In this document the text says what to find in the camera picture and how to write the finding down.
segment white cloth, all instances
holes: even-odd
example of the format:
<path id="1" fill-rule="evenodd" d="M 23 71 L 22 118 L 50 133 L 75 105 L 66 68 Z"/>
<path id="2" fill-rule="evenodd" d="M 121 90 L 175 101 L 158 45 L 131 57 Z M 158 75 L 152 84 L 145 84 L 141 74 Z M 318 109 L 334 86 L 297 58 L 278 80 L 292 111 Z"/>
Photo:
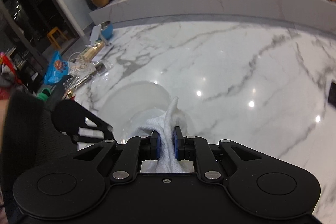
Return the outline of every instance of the white cloth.
<path id="1" fill-rule="evenodd" d="M 179 126 L 182 135 L 187 132 L 187 123 L 184 113 L 177 108 L 179 98 L 173 98 L 168 110 L 161 116 L 149 119 L 145 126 L 139 127 L 134 136 L 150 135 L 153 130 L 160 135 L 160 158 L 153 161 L 147 168 L 148 173 L 183 173 L 186 172 L 184 165 L 175 158 L 173 130 L 175 126 Z"/>

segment snack bag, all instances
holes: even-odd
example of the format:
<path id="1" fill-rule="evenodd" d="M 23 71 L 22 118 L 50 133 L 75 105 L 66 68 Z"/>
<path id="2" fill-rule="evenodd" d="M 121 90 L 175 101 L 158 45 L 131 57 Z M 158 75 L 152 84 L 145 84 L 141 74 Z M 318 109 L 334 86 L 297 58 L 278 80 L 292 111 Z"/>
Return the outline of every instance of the snack bag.
<path id="1" fill-rule="evenodd" d="M 68 75 L 68 72 L 68 62 L 63 61 L 60 53 L 55 51 L 44 76 L 44 83 L 54 85 L 62 79 L 63 75 Z"/>

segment screw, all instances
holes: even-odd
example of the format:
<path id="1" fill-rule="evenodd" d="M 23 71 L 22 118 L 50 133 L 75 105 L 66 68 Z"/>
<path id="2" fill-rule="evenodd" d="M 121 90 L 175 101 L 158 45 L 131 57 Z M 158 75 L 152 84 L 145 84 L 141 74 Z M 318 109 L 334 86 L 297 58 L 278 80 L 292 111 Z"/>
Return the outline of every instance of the screw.
<path id="1" fill-rule="evenodd" d="M 129 175 L 126 171 L 116 171 L 112 174 L 112 176 L 115 178 L 115 179 L 125 179 L 127 178 Z"/>
<path id="2" fill-rule="evenodd" d="M 221 177 L 221 173 L 217 171 L 208 171 L 204 174 L 207 179 L 219 179 Z"/>

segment yellow stool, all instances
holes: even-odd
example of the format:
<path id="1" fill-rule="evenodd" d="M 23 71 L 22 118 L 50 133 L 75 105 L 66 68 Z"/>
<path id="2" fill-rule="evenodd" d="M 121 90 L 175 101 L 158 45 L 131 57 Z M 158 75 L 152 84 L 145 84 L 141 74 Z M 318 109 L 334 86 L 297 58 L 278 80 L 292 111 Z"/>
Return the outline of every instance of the yellow stool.
<path id="1" fill-rule="evenodd" d="M 68 41 L 67 37 L 60 31 L 58 27 L 53 28 L 50 32 L 48 32 L 47 37 L 51 43 L 51 45 L 54 47 L 55 50 L 60 49 L 61 47 L 57 43 L 56 39 L 53 37 L 53 34 L 57 33 L 65 39 L 65 41 Z"/>

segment white marble countertop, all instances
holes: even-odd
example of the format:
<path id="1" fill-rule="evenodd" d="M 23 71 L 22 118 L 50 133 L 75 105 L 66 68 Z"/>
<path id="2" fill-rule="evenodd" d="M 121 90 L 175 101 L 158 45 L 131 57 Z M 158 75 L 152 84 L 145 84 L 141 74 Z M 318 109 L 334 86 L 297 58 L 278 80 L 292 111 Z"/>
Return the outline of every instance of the white marble countertop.
<path id="1" fill-rule="evenodd" d="M 336 4 L 327 0 L 116 0 L 90 12 L 95 24 L 171 15 L 235 15 L 282 20 L 336 34 Z"/>
<path id="2" fill-rule="evenodd" d="M 76 92 L 98 111 L 129 83 L 163 86 L 187 117 L 188 134 L 231 139 L 305 168 L 320 182 L 314 215 L 336 223 L 335 37 L 291 23 L 216 15 L 167 16 L 115 25 L 114 65 Z"/>

